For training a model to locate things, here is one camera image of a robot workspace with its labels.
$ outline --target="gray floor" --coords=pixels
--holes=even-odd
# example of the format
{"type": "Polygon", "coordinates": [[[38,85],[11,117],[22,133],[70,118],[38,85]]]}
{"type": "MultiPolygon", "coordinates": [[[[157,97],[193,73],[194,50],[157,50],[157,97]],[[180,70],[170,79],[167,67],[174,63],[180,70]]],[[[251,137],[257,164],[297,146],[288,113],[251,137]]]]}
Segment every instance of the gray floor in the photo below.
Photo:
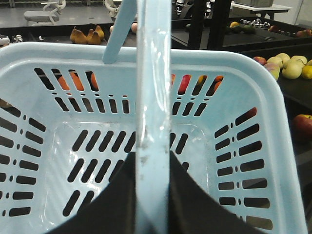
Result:
{"type": "MultiPolygon", "coordinates": [[[[38,3],[16,4],[10,8],[8,4],[0,4],[0,28],[27,26],[24,18],[25,11],[41,10],[43,6],[38,3]]],[[[108,10],[102,3],[92,3],[85,6],[82,3],[68,3],[62,10],[62,15],[57,25],[79,25],[88,23],[111,23],[108,10]]]]}

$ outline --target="apple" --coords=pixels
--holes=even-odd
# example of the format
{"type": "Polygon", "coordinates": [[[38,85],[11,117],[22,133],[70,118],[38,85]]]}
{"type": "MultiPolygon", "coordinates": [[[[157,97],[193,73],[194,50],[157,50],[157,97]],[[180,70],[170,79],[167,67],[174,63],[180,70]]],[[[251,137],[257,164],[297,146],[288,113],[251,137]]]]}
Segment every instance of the apple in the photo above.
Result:
{"type": "Polygon", "coordinates": [[[303,37],[306,37],[307,35],[308,34],[307,34],[307,32],[305,30],[296,32],[296,37],[297,38],[303,38],[303,37]]]}
{"type": "Polygon", "coordinates": [[[280,30],[279,30],[279,28],[278,28],[276,25],[272,25],[272,26],[268,29],[268,31],[274,32],[274,33],[280,33],[280,30]]]}
{"type": "Polygon", "coordinates": [[[184,75],[183,78],[182,78],[182,81],[181,81],[181,84],[180,84],[180,87],[179,87],[179,91],[178,91],[178,94],[184,94],[185,91],[186,91],[186,88],[187,86],[189,85],[190,83],[190,80],[191,80],[191,75],[184,75]]]}
{"type": "Polygon", "coordinates": [[[253,57],[253,59],[256,60],[258,63],[260,63],[261,65],[265,65],[267,63],[267,60],[260,56],[253,57]]]}
{"type": "Polygon", "coordinates": [[[291,130],[296,141],[307,142],[312,140],[312,116],[297,115],[291,122],[291,130]]]}
{"type": "Polygon", "coordinates": [[[306,31],[306,34],[308,36],[312,36],[312,30],[311,29],[306,29],[305,31],[306,31]]]}

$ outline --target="basket slot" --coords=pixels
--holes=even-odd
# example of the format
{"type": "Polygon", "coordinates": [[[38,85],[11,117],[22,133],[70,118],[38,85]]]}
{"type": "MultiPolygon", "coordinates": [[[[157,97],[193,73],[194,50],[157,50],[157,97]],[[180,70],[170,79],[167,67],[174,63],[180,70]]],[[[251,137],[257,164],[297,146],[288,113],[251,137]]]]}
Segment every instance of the basket slot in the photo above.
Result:
{"type": "Polygon", "coordinates": [[[176,149],[175,149],[175,153],[177,155],[180,155],[185,147],[185,144],[186,144],[186,141],[187,141],[187,138],[188,138],[188,135],[186,133],[183,133],[181,135],[181,138],[179,139],[179,142],[176,146],[176,149]]]}
{"type": "Polygon", "coordinates": [[[13,200],[31,200],[34,198],[33,192],[14,192],[13,200]]]}
{"type": "Polygon", "coordinates": [[[0,173],[0,182],[4,182],[6,180],[6,173],[0,173]]]}
{"type": "Polygon", "coordinates": [[[84,140],[86,139],[88,135],[88,130],[82,130],[82,132],[80,133],[80,135],[78,136],[77,140],[75,141],[72,150],[74,152],[78,151],[79,148],[81,147],[82,143],[84,142],[84,140]]]}
{"type": "Polygon", "coordinates": [[[234,189],[234,182],[229,181],[229,182],[222,182],[218,184],[218,189],[219,190],[233,190],[234,189]]]}
{"type": "Polygon", "coordinates": [[[173,104],[173,107],[172,107],[172,115],[173,116],[176,116],[178,111],[179,111],[179,107],[181,105],[181,102],[179,101],[176,101],[174,104],[173,104]]]}
{"type": "Polygon", "coordinates": [[[0,117],[0,126],[13,133],[15,133],[18,130],[18,127],[15,124],[1,117],[0,117]]]}
{"type": "Polygon", "coordinates": [[[19,162],[19,167],[27,170],[37,171],[39,169],[39,165],[33,162],[21,160],[19,162]]]}
{"type": "Polygon", "coordinates": [[[236,138],[237,140],[242,140],[246,137],[249,137],[255,133],[259,132],[259,124],[254,124],[253,126],[246,128],[245,130],[237,133],[236,138]]]}
{"type": "Polygon", "coordinates": [[[118,162],[116,163],[116,166],[114,167],[111,175],[108,178],[108,181],[111,182],[111,180],[114,178],[114,176],[116,175],[116,173],[118,172],[118,170],[121,168],[121,166],[123,165],[123,160],[118,160],[118,162]]]}
{"type": "Polygon", "coordinates": [[[32,155],[35,157],[41,157],[41,151],[40,150],[37,150],[37,149],[30,147],[28,145],[24,145],[22,148],[22,151],[28,155],[32,155]]]}
{"type": "Polygon", "coordinates": [[[218,176],[226,176],[233,174],[233,167],[226,167],[222,169],[218,169],[217,175],[218,176]]]}
{"type": "Polygon", "coordinates": [[[77,103],[77,101],[76,101],[75,98],[69,97],[68,100],[69,100],[69,102],[72,104],[72,106],[73,106],[73,108],[74,108],[75,111],[81,112],[81,109],[80,109],[80,107],[79,107],[79,105],[78,105],[78,103],[77,103]]]}
{"type": "Polygon", "coordinates": [[[116,104],[116,100],[115,99],[109,99],[109,106],[110,106],[111,112],[113,114],[118,113],[117,104],[116,104]]]}
{"type": "Polygon", "coordinates": [[[217,156],[217,157],[216,157],[216,162],[217,162],[217,163],[221,163],[221,162],[230,160],[231,158],[232,158],[231,153],[230,153],[230,152],[227,152],[227,153],[224,153],[224,154],[221,154],[221,155],[217,156]]]}
{"type": "Polygon", "coordinates": [[[267,218],[260,218],[260,217],[254,217],[254,216],[246,216],[246,223],[257,227],[262,228],[266,230],[272,230],[273,229],[273,223],[270,219],[267,218]]]}
{"type": "Polygon", "coordinates": [[[0,154],[0,164],[8,165],[10,163],[10,157],[7,155],[0,154]]]}
{"type": "Polygon", "coordinates": [[[65,217],[69,216],[73,207],[75,206],[78,198],[80,197],[80,191],[79,190],[75,190],[73,192],[73,194],[71,195],[71,197],[69,198],[64,210],[63,210],[63,215],[65,217]]]}
{"type": "Polygon", "coordinates": [[[100,135],[101,135],[101,131],[99,131],[99,130],[96,130],[93,133],[91,139],[89,140],[89,142],[88,142],[88,144],[86,146],[86,151],[87,152],[90,152],[93,149],[93,147],[94,147],[95,143],[97,142],[98,138],[100,137],[100,135]]]}
{"type": "Polygon", "coordinates": [[[194,105],[193,102],[187,103],[187,104],[186,104],[186,107],[185,107],[185,109],[184,109],[184,111],[183,111],[182,116],[188,116],[189,113],[190,113],[190,111],[192,110],[193,105],[194,105]]]}
{"type": "Polygon", "coordinates": [[[35,68],[34,71],[48,90],[55,90],[49,78],[41,68],[35,68]]]}
{"type": "MultiPolygon", "coordinates": [[[[74,84],[74,87],[79,91],[84,91],[85,90],[84,85],[82,84],[82,80],[80,78],[80,75],[77,73],[77,71],[70,69],[70,70],[68,70],[68,72],[72,78],[71,82],[74,84]]],[[[83,76],[81,76],[81,77],[84,78],[85,80],[87,79],[87,77],[84,75],[84,73],[83,73],[83,76]]]]}
{"type": "Polygon", "coordinates": [[[28,123],[42,132],[45,132],[46,130],[46,127],[42,123],[39,123],[37,120],[33,118],[29,118],[28,123]]]}
{"type": "Polygon", "coordinates": [[[244,198],[244,206],[254,208],[270,208],[270,200],[263,197],[246,197],[244,198]]]}
{"type": "Polygon", "coordinates": [[[122,100],[122,110],[124,114],[130,113],[130,107],[129,107],[129,101],[128,100],[122,100]]]}
{"type": "Polygon", "coordinates": [[[54,98],[55,101],[58,103],[58,105],[60,106],[60,108],[62,108],[63,111],[68,112],[69,109],[66,106],[65,102],[63,101],[63,99],[61,99],[60,97],[56,97],[54,98]]]}
{"type": "Polygon", "coordinates": [[[105,113],[105,108],[104,108],[104,104],[103,104],[102,99],[97,98],[97,99],[96,99],[96,103],[97,103],[98,110],[99,110],[101,113],[105,113]]]}
{"type": "Polygon", "coordinates": [[[172,147],[172,144],[176,138],[176,135],[174,133],[170,133],[170,148],[172,147]]]}
{"type": "Polygon", "coordinates": [[[218,131],[216,131],[214,133],[214,137],[215,138],[218,138],[219,136],[225,134],[226,132],[228,132],[229,130],[229,126],[228,125],[225,125],[224,127],[220,128],[218,131]]]}
{"type": "Polygon", "coordinates": [[[230,139],[226,138],[225,140],[223,140],[223,141],[221,141],[215,145],[215,150],[218,151],[218,150],[228,146],[229,144],[230,144],[230,139]]]}
{"type": "Polygon", "coordinates": [[[97,173],[97,176],[95,178],[95,182],[96,183],[101,183],[102,182],[102,180],[103,180],[103,178],[104,178],[104,176],[105,176],[105,174],[106,174],[106,172],[107,172],[107,170],[108,170],[110,165],[111,165],[111,161],[109,159],[106,159],[103,162],[103,164],[102,164],[102,166],[101,166],[101,168],[100,168],[100,170],[97,173]]]}
{"type": "Polygon", "coordinates": [[[67,177],[68,182],[71,183],[76,179],[76,177],[77,177],[77,175],[78,175],[78,173],[81,170],[83,165],[84,165],[84,160],[82,158],[78,159],[76,164],[74,165],[72,171],[70,172],[69,176],[67,177]]]}
{"type": "Polygon", "coordinates": [[[196,116],[196,117],[201,116],[201,114],[202,114],[203,111],[205,110],[206,106],[207,106],[206,103],[204,103],[204,102],[201,103],[201,104],[198,106],[196,112],[194,113],[194,116],[196,116]]]}
{"type": "Polygon", "coordinates": [[[126,146],[125,146],[125,153],[130,153],[132,148],[136,142],[136,132],[132,132],[126,146]]]}
{"type": "Polygon", "coordinates": [[[16,177],[16,179],[15,179],[15,182],[17,184],[35,185],[36,184],[36,178],[29,177],[29,176],[18,175],[16,177]]]}
{"type": "Polygon", "coordinates": [[[88,180],[89,180],[90,176],[92,175],[92,172],[94,171],[97,164],[98,164],[98,161],[96,159],[91,160],[89,166],[87,167],[87,169],[85,170],[85,172],[81,178],[82,183],[88,182],[88,180]]]}
{"type": "Polygon", "coordinates": [[[235,197],[220,197],[219,203],[221,205],[235,206],[236,200],[235,200],[235,197]]]}
{"type": "Polygon", "coordinates": [[[40,145],[43,144],[43,138],[41,138],[40,136],[38,136],[32,132],[27,131],[25,134],[25,137],[29,140],[32,140],[33,142],[40,144],[40,145]]]}
{"type": "Polygon", "coordinates": [[[116,153],[119,150],[119,148],[120,148],[123,140],[125,139],[125,137],[126,137],[126,132],[125,131],[121,131],[119,133],[115,143],[112,146],[112,152],[116,153]]]}
{"type": "Polygon", "coordinates": [[[264,163],[263,159],[249,161],[249,162],[242,163],[240,165],[240,170],[241,170],[241,172],[254,171],[254,170],[264,168],[264,164],[265,163],[264,163]]]}
{"type": "Polygon", "coordinates": [[[0,136],[0,145],[7,147],[7,148],[13,148],[14,141],[6,137],[0,136]]]}
{"type": "Polygon", "coordinates": [[[197,96],[200,93],[203,85],[205,84],[207,77],[208,77],[207,75],[201,75],[198,77],[196,86],[194,87],[192,91],[192,96],[197,96]]]}
{"type": "Polygon", "coordinates": [[[87,98],[83,98],[82,99],[82,102],[83,102],[83,104],[84,104],[84,106],[86,107],[86,110],[88,111],[88,112],[93,112],[93,109],[92,109],[92,106],[91,106],[91,103],[90,103],[90,101],[89,101],[89,99],[87,99],[87,98]]]}
{"type": "Polygon", "coordinates": [[[81,209],[84,208],[86,205],[88,205],[92,201],[93,197],[94,197],[94,192],[88,191],[86,197],[84,198],[81,205],[79,206],[77,213],[80,212],[81,209]]]}
{"type": "Polygon", "coordinates": [[[114,132],[113,131],[108,131],[102,141],[102,143],[100,144],[98,150],[100,152],[104,152],[106,150],[106,147],[108,146],[110,140],[112,139],[114,135],[114,132]]]}
{"type": "Polygon", "coordinates": [[[242,181],[243,189],[260,189],[267,186],[268,182],[266,178],[246,179],[242,181]]]}
{"type": "Polygon", "coordinates": [[[22,215],[28,215],[30,214],[30,207],[17,207],[10,209],[9,216],[10,217],[16,217],[16,216],[22,216],[22,215]]]}
{"type": "Polygon", "coordinates": [[[98,81],[97,81],[95,73],[93,71],[86,71],[85,74],[89,81],[91,90],[97,92],[99,90],[99,87],[98,87],[98,81]]]}
{"type": "Polygon", "coordinates": [[[262,148],[262,142],[258,140],[256,142],[240,147],[238,150],[238,153],[240,156],[244,156],[244,155],[253,153],[255,151],[261,150],[261,148],[262,148]]]}
{"type": "Polygon", "coordinates": [[[241,116],[239,116],[238,118],[236,118],[235,120],[235,125],[238,126],[240,124],[242,124],[243,122],[251,119],[252,117],[256,116],[257,114],[257,108],[253,107],[250,110],[246,111],[244,114],[242,114],[241,116]]]}

